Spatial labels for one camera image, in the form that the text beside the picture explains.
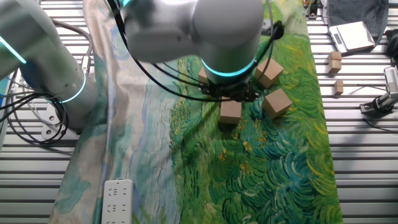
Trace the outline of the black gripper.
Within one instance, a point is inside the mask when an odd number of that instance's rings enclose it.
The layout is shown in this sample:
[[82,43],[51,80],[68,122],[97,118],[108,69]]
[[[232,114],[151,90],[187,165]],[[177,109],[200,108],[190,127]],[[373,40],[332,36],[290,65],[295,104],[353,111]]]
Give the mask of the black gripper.
[[201,85],[200,91],[204,95],[214,98],[226,98],[234,101],[254,102],[259,98],[258,92],[249,88],[249,85],[245,82]]

